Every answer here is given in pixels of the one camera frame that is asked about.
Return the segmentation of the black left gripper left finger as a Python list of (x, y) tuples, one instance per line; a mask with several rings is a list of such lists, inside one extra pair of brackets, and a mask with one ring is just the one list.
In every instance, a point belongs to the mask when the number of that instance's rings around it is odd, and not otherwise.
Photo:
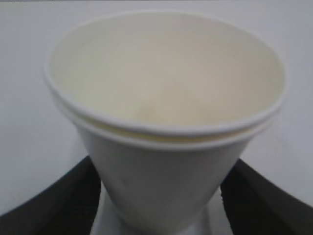
[(2, 235), (88, 235), (97, 213), (100, 178), (85, 157), (61, 179), (1, 215)]

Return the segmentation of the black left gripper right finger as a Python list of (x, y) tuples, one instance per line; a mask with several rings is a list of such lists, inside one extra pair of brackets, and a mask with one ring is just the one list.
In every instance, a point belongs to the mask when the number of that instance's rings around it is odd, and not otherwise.
[(311, 235), (313, 208), (238, 160), (221, 184), (235, 235)]

